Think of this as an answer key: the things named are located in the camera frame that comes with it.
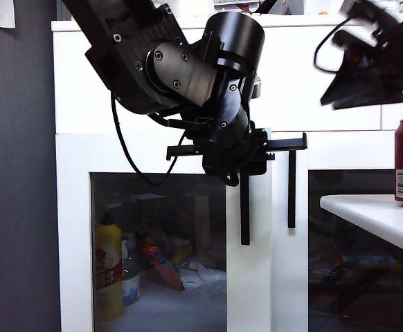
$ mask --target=robotic arm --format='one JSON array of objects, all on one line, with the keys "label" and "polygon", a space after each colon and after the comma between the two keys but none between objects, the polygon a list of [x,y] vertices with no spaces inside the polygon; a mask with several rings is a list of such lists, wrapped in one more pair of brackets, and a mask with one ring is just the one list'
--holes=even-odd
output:
[{"label": "robotic arm", "polygon": [[345,30],[334,34],[332,42],[345,53],[321,104],[344,109],[403,102],[403,23],[368,0],[345,0],[341,12],[348,19],[377,24],[373,33],[377,45]]},{"label": "robotic arm", "polygon": [[[64,0],[91,43],[87,59],[126,109],[185,130],[194,142],[172,156],[203,156],[207,174],[237,185],[238,172],[266,172],[267,134],[250,121],[249,101],[265,39],[236,12],[212,16],[189,44],[168,5],[149,0]],[[179,114],[180,120],[167,119]]]}]

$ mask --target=white table edge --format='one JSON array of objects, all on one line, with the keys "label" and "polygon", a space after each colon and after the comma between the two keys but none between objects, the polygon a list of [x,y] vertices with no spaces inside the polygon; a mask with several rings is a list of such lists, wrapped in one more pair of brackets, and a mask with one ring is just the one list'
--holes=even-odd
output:
[{"label": "white table edge", "polygon": [[387,196],[394,204],[399,204],[394,201],[394,195],[329,195],[323,196],[320,199],[321,208],[331,212],[352,224],[363,228],[364,230],[377,235],[378,237],[386,240],[387,242],[403,249],[403,232],[400,229],[393,228],[384,223],[379,223],[377,220],[370,217],[366,217],[357,211],[348,210],[342,205],[338,205],[335,202],[335,198],[338,196]]}]

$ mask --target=bottle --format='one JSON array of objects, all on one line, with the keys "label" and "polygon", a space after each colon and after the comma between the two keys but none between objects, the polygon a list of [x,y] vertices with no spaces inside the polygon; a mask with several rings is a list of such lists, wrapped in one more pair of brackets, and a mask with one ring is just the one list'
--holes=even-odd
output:
[{"label": "bottle", "polygon": [[109,211],[95,231],[96,320],[115,320],[123,312],[121,298],[121,229]]},{"label": "bottle", "polygon": [[137,264],[134,233],[126,233],[123,237],[122,269],[123,304],[130,305],[140,297],[140,268]]}]

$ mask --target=bottle cap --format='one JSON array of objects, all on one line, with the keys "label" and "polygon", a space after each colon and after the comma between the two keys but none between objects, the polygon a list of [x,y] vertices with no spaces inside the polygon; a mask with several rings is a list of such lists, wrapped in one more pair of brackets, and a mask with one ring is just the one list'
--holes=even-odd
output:
[{"label": "bottle cap", "polygon": [[115,223],[116,223],[116,221],[115,221],[114,216],[112,215],[112,213],[110,211],[106,211],[103,214],[103,218],[102,218],[102,220],[100,222],[100,225],[109,226],[109,225],[113,225]]}]

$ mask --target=gray wall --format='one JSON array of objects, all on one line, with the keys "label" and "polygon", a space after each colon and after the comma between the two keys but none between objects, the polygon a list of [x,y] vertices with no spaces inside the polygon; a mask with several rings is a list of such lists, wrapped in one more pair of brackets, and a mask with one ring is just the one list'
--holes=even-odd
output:
[{"label": "gray wall", "polygon": [[17,0],[0,28],[0,332],[60,330],[51,20]]}]

